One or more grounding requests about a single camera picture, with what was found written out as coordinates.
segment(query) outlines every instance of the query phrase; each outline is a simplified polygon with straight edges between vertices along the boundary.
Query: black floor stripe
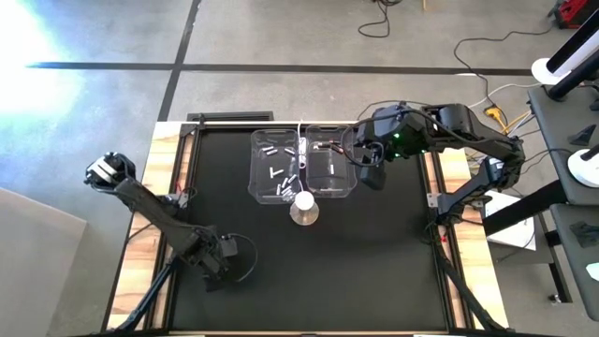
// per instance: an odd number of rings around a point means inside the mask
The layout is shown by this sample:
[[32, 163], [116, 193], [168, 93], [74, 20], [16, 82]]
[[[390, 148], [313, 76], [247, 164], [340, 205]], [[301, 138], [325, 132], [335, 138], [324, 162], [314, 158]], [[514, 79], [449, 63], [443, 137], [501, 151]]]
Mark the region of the black floor stripe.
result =
[[[456, 75], [468, 73], [463, 67], [425, 66], [293, 66], [293, 65], [183, 65], [183, 71], [213, 72], [290, 72], [290, 73], [348, 73], [402, 75]], [[486, 76], [532, 76], [530, 69], [474, 68]]]
[[179, 50], [177, 51], [177, 57], [175, 57], [175, 64], [173, 65], [172, 71], [170, 72], [170, 79], [168, 79], [167, 90], [165, 96], [162, 99], [162, 105], [160, 106], [160, 112], [158, 112], [158, 122], [165, 122], [168, 119], [168, 113], [172, 106], [172, 99], [175, 96], [177, 90], [177, 83], [181, 76], [181, 70], [183, 61], [185, 61], [185, 55], [189, 48], [189, 40], [194, 30], [194, 21], [196, 20], [197, 11], [201, 0], [194, 0], [189, 9], [189, 15], [185, 22], [185, 28], [183, 29], [183, 36], [181, 37], [181, 43], [179, 44]]
[[65, 70], [171, 70], [174, 65], [166, 63], [37, 62], [26, 67]]

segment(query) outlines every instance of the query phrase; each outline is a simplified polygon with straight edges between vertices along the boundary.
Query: clear plastic container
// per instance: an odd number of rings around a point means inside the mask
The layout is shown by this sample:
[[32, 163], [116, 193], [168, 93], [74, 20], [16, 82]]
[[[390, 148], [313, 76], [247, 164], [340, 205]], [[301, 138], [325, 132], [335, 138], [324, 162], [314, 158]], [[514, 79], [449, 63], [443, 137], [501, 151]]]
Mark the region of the clear plastic container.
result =
[[[339, 152], [341, 134], [347, 127], [310, 125], [306, 129], [306, 183], [317, 198], [345, 198], [356, 187], [356, 169]], [[353, 155], [353, 143], [354, 133], [350, 132], [343, 145], [350, 155]]]
[[[261, 204], [293, 202], [294, 196], [300, 191], [298, 133], [294, 130], [257, 130], [252, 133], [251, 142], [248, 192]], [[294, 175], [291, 183], [285, 181]], [[288, 186], [291, 186], [290, 193], [284, 195]]]

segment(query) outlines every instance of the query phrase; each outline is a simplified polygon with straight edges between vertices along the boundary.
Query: concrete floor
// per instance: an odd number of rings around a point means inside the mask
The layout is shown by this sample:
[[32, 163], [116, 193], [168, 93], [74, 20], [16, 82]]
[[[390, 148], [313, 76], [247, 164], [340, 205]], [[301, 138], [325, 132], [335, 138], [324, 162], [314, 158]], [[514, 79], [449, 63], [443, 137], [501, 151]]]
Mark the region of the concrete floor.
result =
[[[379, 20], [367, 0], [203, 0], [186, 63], [459, 67], [452, 55], [465, 37], [542, 31], [553, 0], [405, 0], [389, 10], [391, 36], [368, 39], [356, 29]], [[169, 71], [20, 69], [23, 62], [173, 63], [192, 0], [21, 1], [0, 5], [7, 41], [0, 78], [0, 186], [89, 221], [50, 335], [100, 328], [131, 214], [114, 198], [82, 184], [88, 164], [106, 151], [143, 170]], [[14, 38], [10, 31], [24, 33]], [[472, 42], [460, 50], [472, 66], [528, 68], [550, 56], [572, 32]], [[489, 77], [490, 88], [528, 77]], [[186, 72], [168, 116], [189, 112], [272, 110], [277, 120], [352, 119], [383, 99], [472, 104], [484, 95], [478, 78], [450, 75], [357, 75]], [[493, 97], [514, 119], [526, 90]], [[494, 125], [484, 117], [485, 123]], [[535, 130], [536, 122], [522, 128]], [[545, 149], [526, 138], [528, 155]], [[531, 169], [517, 189], [532, 193], [556, 178], [550, 160]], [[572, 281], [575, 303], [551, 306], [547, 266], [496, 267], [510, 326], [526, 332], [597, 336]]]

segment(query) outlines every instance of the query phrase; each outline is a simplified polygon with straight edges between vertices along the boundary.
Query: wooden board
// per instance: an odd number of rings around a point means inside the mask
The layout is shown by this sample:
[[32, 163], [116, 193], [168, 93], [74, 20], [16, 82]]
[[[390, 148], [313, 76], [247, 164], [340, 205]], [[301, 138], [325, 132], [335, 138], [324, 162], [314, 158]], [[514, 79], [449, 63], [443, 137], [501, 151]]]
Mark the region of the wooden board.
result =
[[[157, 195], [168, 193], [175, 154], [179, 143], [181, 123], [157, 123], [153, 132], [152, 146], [148, 155], [142, 183]], [[351, 123], [351, 121], [335, 122], [335, 124]], [[186, 146], [179, 186], [184, 186], [189, 153], [190, 147]], [[463, 150], [446, 150], [440, 157], [447, 192], [455, 191], [470, 180], [470, 171]], [[438, 191], [429, 154], [426, 156], [426, 164], [431, 182], [431, 190], [433, 192]], [[481, 221], [480, 215], [474, 210], [466, 210], [463, 217], [476, 222]], [[146, 224], [148, 224], [148, 221], [143, 216], [135, 214], [131, 226], [131, 234]], [[456, 226], [456, 234], [464, 276], [468, 287], [470, 287], [493, 319], [502, 326], [507, 327], [507, 318], [504, 312], [499, 285], [495, 277], [495, 270], [493, 269], [485, 231], [481, 226], [462, 223]], [[149, 227], [127, 244], [116, 292], [110, 309], [108, 329], [116, 328], [119, 324], [123, 323], [149, 288], [152, 282], [159, 238], [159, 231], [155, 227]], [[164, 290], [158, 299], [156, 314], [154, 315], [153, 322], [156, 327], [160, 327], [162, 323], [166, 294]], [[456, 313], [457, 326], [463, 327], [464, 320], [463, 316], [460, 315], [460, 296], [454, 286], [451, 287], [450, 292], [454, 312]]]

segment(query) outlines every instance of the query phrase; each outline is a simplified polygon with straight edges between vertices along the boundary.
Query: wooden table frame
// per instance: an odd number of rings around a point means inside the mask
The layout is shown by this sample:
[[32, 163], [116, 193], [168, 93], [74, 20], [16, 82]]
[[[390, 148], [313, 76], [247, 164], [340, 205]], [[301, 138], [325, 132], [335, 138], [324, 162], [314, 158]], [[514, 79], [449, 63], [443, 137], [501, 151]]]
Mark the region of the wooden table frame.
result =
[[[206, 126], [240, 126], [261, 124], [296, 125], [298, 122], [206, 122]], [[349, 125], [354, 121], [334, 122], [301, 122], [303, 125], [330, 124]], [[192, 145], [197, 123], [187, 122], [159, 122], [156, 124], [152, 145], [146, 162], [141, 182], [156, 195], [165, 195], [180, 192], [190, 184], [187, 179], [188, 168], [195, 163], [190, 163]], [[453, 192], [470, 180], [470, 171], [463, 150], [446, 150], [443, 154], [425, 154], [422, 164], [426, 167], [429, 191], [432, 193]], [[472, 209], [464, 212], [463, 218], [480, 222], [480, 214]], [[140, 214], [135, 213], [129, 235], [146, 226], [148, 221]], [[478, 301], [490, 313], [493, 319], [504, 327], [507, 327], [507, 319], [504, 312], [503, 301], [484, 229], [479, 225], [461, 223], [452, 228], [440, 227], [444, 234], [446, 230], [448, 240], [444, 243], [447, 256], [457, 264], [466, 284], [475, 294]], [[150, 226], [141, 232], [135, 239], [128, 242], [124, 248], [122, 264], [115, 279], [112, 296], [110, 299], [107, 315], [104, 321], [104, 329], [116, 328], [124, 322], [128, 315], [135, 309], [139, 300], [149, 288], [153, 278], [160, 271], [165, 260], [165, 252], [168, 248], [162, 240], [160, 231]], [[451, 281], [445, 277], [450, 294], [449, 316], [456, 328], [467, 328], [474, 326], [481, 329], [480, 324], [470, 314], [465, 315], [464, 302], [460, 298], [457, 289]], [[168, 290], [171, 282], [166, 282], [161, 290], [156, 305], [147, 314], [152, 319], [144, 319], [138, 329], [162, 328], [166, 322], [165, 309], [168, 306]], [[401, 331], [409, 334], [414, 331]], [[222, 334], [227, 331], [190, 331], [190, 333]], [[277, 331], [278, 334], [301, 334], [301, 332]], [[386, 331], [378, 333], [398, 333], [397, 331]]]

